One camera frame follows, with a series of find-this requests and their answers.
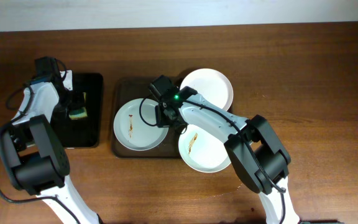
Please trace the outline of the white plate bottom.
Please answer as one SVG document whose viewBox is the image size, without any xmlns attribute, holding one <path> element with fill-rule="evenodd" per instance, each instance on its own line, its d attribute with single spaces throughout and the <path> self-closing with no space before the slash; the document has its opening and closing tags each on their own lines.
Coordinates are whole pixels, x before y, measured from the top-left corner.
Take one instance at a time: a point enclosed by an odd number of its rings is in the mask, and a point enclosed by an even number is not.
<svg viewBox="0 0 358 224">
<path fill-rule="evenodd" d="M 192 124 L 180 135 L 178 150 L 183 161 L 198 172 L 215 173 L 231 164 L 224 144 Z"/>
</svg>

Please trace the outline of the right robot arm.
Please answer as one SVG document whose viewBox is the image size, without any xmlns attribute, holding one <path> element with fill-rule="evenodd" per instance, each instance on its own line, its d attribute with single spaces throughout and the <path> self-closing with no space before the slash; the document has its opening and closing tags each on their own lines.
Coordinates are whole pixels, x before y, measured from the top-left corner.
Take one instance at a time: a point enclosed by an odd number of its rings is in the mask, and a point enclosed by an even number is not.
<svg viewBox="0 0 358 224">
<path fill-rule="evenodd" d="M 156 78 L 149 90 L 158 102 L 158 127 L 192 124 L 224 144 L 240 181 L 259 195 L 267 223 L 300 222 L 288 190 L 291 157 L 264 117 L 231 114 L 191 87 L 179 89 L 164 75 Z"/>
</svg>

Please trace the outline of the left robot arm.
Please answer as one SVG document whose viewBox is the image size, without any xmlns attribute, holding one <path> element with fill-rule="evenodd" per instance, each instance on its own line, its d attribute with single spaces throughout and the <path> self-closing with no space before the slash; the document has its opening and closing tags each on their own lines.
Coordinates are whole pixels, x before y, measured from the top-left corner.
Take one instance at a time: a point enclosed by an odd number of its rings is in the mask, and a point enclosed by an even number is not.
<svg viewBox="0 0 358 224">
<path fill-rule="evenodd" d="M 102 223 L 75 189 L 67 148 L 99 143 L 103 76 L 73 73 L 54 57 L 35 60 L 13 119 L 0 127 L 0 158 L 11 185 L 29 194 L 14 204 L 45 202 L 63 223 Z"/>
</svg>

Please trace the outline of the white plate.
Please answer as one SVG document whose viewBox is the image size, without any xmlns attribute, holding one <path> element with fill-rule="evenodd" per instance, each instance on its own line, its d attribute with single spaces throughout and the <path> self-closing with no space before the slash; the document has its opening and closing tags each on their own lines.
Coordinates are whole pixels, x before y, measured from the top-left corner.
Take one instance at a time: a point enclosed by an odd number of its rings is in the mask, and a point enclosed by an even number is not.
<svg viewBox="0 0 358 224">
<path fill-rule="evenodd" d="M 190 72 L 182 81 L 180 89 L 191 87 L 206 100 L 226 111 L 232 105 L 234 90 L 229 79 L 211 68 L 201 68 Z"/>
<path fill-rule="evenodd" d="M 180 135 L 178 150 L 183 161 L 198 172 L 215 173 L 231 164 L 224 144 L 192 124 Z"/>
</svg>

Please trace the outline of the green yellow sponge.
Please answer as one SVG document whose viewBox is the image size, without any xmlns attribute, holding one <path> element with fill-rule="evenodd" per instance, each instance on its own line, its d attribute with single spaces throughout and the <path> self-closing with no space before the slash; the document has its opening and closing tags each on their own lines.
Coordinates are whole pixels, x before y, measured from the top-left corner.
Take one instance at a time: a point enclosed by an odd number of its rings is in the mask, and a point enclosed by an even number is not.
<svg viewBox="0 0 358 224">
<path fill-rule="evenodd" d="M 75 95 L 75 98 L 69 107 L 68 117 L 74 120 L 88 117 L 86 110 L 86 92 Z"/>
</svg>

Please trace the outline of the white plate top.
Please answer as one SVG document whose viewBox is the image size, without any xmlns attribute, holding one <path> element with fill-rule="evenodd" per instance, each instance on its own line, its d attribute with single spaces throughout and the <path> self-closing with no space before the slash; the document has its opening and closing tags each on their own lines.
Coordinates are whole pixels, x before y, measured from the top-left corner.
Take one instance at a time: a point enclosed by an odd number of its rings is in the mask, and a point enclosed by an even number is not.
<svg viewBox="0 0 358 224">
<path fill-rule="evenodd" d="M 229 79 L 211 68 L 201 68 L 190 72 L 182 81 L 180 89 L 191 87 L 206 100 L 226 111 L 232 105 L 234 90 Z"/>
</svg>

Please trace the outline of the light blue plate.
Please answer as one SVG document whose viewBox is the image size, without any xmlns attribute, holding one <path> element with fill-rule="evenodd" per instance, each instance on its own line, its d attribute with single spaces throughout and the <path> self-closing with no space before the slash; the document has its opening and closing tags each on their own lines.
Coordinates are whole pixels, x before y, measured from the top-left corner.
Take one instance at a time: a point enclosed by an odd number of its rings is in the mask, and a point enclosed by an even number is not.
<svg viewBox="0 0 358 224">
<path fill-rule="evenodd" d="M 142 98 L 134 99 L 120 107 L 113 122 L 113 131 L 117 140 L 133 151 L 155 148 L 168 134 L 168 128 L 158 128 L 144 123 L 139 113 L 142 100 Z"/>
</svg>

